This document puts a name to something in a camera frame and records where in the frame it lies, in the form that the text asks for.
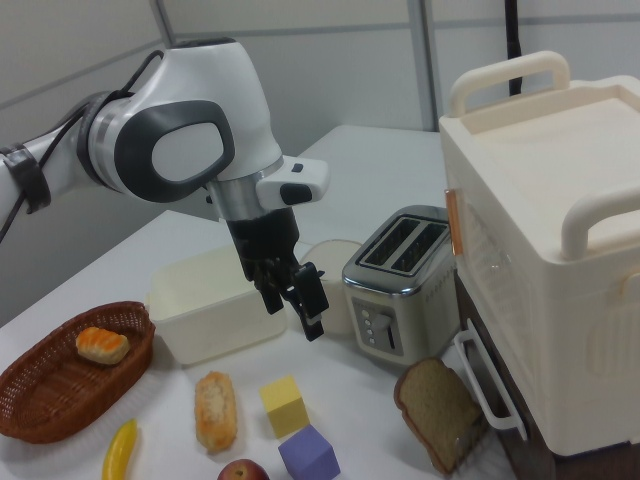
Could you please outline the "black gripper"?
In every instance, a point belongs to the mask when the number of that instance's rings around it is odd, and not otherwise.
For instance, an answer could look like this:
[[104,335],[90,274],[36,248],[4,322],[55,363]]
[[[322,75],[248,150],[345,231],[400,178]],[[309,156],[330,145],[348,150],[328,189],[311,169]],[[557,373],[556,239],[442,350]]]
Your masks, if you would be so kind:
[[316,266],[307,262],[298,266],[294,246],[299,230],[291,208],[274,210],[251,220],[227,223],[247,280],[260,292],[266,311],[282,310],[282,291],[296,311],[306,339],[310,342],[324,334],[322,314],[329,302]]

